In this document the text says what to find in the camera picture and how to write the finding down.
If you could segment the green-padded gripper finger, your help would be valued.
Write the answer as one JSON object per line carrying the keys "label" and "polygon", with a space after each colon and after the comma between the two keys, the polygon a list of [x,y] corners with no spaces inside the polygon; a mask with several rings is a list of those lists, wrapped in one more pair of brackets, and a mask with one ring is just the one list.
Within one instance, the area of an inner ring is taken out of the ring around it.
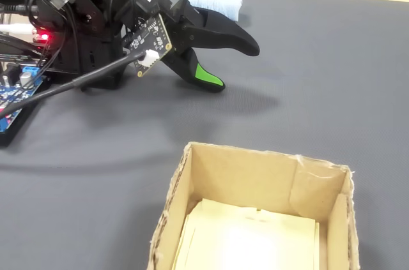
{"label": "green-padded gripper finger", "polygon": [[162,62],[193,86],[212,93],[219,93],[226,88],[220,78],[201,66],[193,48],[188,48],[181,54],[173,50],[162,58]]}

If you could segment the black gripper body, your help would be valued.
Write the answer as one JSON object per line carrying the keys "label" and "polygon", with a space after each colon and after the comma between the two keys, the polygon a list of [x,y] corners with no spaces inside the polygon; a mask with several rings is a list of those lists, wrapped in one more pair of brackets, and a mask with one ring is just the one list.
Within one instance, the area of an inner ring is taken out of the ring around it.
{"label": "black gripper body", "polygon": [[164,57],[171,51],[181,54],[190,47],[193,36],[187,25],[202,25],[199,9],[188,0],[173,4],[170,0],[137,0],[138,44]]}

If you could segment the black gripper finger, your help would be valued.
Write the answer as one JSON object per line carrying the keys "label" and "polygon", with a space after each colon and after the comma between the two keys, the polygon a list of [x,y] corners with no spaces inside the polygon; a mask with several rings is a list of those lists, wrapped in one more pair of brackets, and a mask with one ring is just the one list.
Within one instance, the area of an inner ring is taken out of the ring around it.
{"label": "black gripper finger", "polygon": [[193,36],[190,47],[200,49],[234,49],[248,56],[258,56],[257,41],[236,22],[213,10],[199,10],[203,23],[187,25],[187,33]]}

